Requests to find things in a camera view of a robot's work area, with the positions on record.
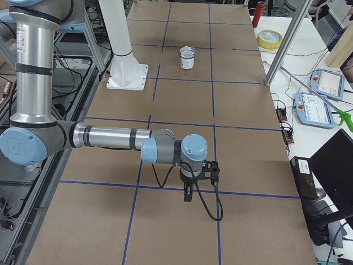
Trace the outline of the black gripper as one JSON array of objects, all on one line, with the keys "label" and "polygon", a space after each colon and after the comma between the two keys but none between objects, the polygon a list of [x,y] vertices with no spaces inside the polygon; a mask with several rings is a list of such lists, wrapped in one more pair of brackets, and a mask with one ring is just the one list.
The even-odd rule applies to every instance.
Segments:
[{"label": "black gripper", "polygon": [[184,183],[184,202],[191,202],[192,201],[192,190],[193,186],[195,184],[195,181],[199,180],[199,176],[196,176],[195,178],[193,177],[188,177],[182,172],[180,173],[180,179]]}]

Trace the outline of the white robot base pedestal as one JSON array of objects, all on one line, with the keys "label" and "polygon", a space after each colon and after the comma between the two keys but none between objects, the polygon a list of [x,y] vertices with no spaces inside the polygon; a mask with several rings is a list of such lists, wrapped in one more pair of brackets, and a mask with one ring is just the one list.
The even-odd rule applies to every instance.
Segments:
[{"label": "white robot base pedestal", "polygon": [[148,65],[140,64],[133,55],[123,1],[99,1],[113,60],[108,89],[144,90]]}]

